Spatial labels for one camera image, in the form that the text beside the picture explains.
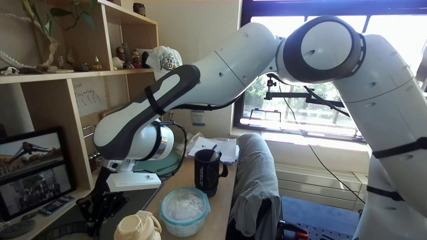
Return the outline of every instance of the light blue bowl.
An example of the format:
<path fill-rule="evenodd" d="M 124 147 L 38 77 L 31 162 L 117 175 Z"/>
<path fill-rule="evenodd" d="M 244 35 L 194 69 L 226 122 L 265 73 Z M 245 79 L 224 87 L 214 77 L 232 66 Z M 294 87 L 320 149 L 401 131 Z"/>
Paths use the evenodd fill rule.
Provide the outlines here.
<path fill-rule="evenodd" d="M 206 194 L 197 187 L 177 187 L 160 203 L 160 218 L 168 231 L 177 237 L 194 234 L 210 211 Z"/>

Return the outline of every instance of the framed photo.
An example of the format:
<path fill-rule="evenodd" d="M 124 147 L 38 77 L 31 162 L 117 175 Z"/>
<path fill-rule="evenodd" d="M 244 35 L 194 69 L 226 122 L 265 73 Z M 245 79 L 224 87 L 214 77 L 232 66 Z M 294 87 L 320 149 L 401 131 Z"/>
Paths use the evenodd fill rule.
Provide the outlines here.
<path fill-rule="evenodd" d="M 61 127 L 0 139 L 0 213 L 3 219 L 73 189 Z"/>

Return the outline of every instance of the white robotic arm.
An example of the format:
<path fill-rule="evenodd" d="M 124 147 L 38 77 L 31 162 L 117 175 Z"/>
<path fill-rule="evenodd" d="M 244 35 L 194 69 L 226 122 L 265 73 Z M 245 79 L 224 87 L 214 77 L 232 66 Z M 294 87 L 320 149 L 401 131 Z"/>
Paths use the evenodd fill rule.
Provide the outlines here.
<path fill-rule="evenodd" d="M 336 17 L 317 17 L 282 39 L 264 25 L 246 23 L 206 57 L 170 70 L 137 101 L 102 118 L 94 143 L 106 158 L 150 157 L 157 150 L 154 142 L 161 141 L 152 139 L 160 135 L 150 126 L 158 114 L 182 103 L 224 105 L 266 71 L 289 81 L 332 81 L 378 159 L 369 169 L 356 235 L 424 238 L 425 99 L 384 38 L 361 35 Z"/>

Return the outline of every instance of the gray towel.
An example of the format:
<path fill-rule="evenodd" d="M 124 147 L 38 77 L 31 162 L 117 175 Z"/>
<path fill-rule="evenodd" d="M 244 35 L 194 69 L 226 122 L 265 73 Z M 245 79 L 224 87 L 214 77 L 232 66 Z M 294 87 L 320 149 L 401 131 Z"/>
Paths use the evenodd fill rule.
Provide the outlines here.
<path fill-rule="evenodd" d="M 258 134 L 242 134 L 237 145 L 240 153 L 229 221 L 234 219 L 234 227 L 246 237 L 272 240 L 281 211 L 273 157 Z M 256 229 L 258 207 L 265 198 L 270 201 L 270 207 Z"/>

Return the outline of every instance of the desk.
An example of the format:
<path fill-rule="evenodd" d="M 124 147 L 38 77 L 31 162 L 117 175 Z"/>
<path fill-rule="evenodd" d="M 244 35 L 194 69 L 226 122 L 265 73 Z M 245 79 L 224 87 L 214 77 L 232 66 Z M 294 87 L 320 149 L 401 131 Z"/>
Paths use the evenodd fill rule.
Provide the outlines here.
<path fill-rule="evenodd" d="M 210 213 L 206 215 L 201 229 L 196 234 L 188 238 L 190 240 L 225 238 L 232 191 L 234 186 L 234 177 L 236 177 L 236 163 L 228 165 L 228 175 L 218 178 L 216 194 L 209 198 Z M 162 197 L 176 187 L 194 186 L 193 178 L 194 178 L 193 158 L 185 158 L 181 167 L 176 171 L 176 174 L 168 178 L 162 183 L 161 189 L 156 193 L 156 195 L 148 203 L 145 210 L 152 211 L 161 222 L 160 202 Z M 162 227 L 161 240 L 181 238 L 181 237 L 174 237 L 169 234 L 169 231 L 165 229 L 165 225 L 162 222 L 161 222 L 161 227 Z"/>

